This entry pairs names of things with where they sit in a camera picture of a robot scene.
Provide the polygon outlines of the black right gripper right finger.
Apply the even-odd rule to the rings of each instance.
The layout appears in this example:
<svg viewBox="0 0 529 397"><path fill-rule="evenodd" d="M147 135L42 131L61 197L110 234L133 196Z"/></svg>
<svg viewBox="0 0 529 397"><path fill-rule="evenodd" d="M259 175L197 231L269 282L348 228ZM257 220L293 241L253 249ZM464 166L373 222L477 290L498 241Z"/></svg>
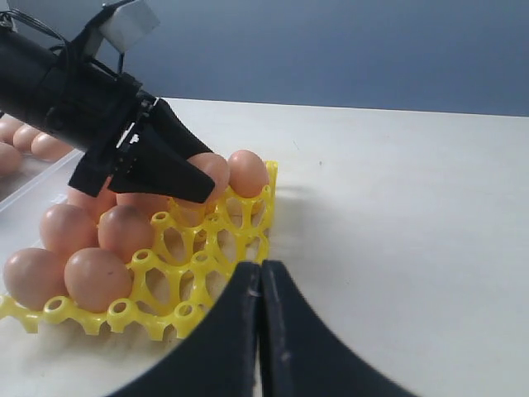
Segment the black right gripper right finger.
<svg viewBox="0 0 529 397"><path fill-rule="evenodd" d="M336 337L305 300L282 262L263 262L261 293L264 396L412 395Z"/></svg>

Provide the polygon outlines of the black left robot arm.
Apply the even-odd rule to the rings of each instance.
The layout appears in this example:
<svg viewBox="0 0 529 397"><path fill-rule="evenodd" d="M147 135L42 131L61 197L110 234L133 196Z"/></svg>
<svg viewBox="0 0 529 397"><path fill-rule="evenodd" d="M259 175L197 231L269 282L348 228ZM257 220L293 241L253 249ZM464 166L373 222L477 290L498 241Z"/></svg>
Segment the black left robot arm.
<svg viewBox="0 0 529 397"><path fill-rule="evenodd" d="M69 186L204 203L215 184L189 159L210 150L170 105L129 74L68 55L1 31L1 109L83 152Z"/></svg>

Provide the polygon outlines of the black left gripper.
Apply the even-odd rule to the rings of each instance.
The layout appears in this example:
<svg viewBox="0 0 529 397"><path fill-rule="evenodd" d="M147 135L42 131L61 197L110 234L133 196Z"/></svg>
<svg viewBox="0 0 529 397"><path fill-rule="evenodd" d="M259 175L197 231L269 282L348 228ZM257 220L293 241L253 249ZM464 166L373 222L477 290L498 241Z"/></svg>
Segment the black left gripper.
<svg viewBox="0 0 529 397"><path fill-rule="evenodd" d="M69 185L100 193L117 162L123 132L142 114L119 146L109 189L204 203L215 183L188 160L212 150L177 117L169 103L141 88L129 74L112 77L97 69L67 74L51 70L45 88L54 97L45 116L52 136L84 152Z"/></svg>

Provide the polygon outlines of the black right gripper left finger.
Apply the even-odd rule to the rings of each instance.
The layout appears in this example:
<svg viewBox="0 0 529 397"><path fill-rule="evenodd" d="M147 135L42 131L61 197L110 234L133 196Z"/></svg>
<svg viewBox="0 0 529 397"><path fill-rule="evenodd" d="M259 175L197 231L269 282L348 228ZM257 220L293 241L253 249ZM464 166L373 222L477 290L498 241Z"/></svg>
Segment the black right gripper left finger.
<svg viewBox="0 0 529 397"><path fill-rule="evenodd" d="M113 396L252 396L260 266L237 265L218 301L168 356Z"/></svg>

